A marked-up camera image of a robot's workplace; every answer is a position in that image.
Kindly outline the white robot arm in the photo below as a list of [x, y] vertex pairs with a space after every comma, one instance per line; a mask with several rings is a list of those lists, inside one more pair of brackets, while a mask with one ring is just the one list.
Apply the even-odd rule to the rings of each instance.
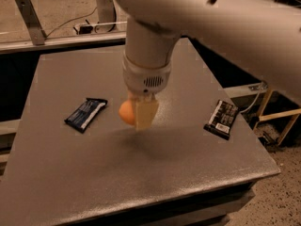
[[129, 98], [123, 121], [151, 126], [158, 104], [145, 76], [166, 73], [180, 36], [199, 41], [236, 66], [301, 100], [301, 14], [265, 0], [115, 0], [127, 13], [123, 70]]

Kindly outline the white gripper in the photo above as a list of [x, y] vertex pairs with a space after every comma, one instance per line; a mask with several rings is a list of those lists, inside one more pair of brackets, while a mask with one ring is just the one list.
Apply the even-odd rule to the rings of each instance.
[[[155, 53], [123, 54], [123, 79], [128, 88], [128, 99], [134, 101], [136, 95], [150, 95], [162, 91], [171, 72], [170, 55]], [[151, 127], [159, 103], [154, 95], [140, 97], [135, 101], [135, 129], [142, 131]]]

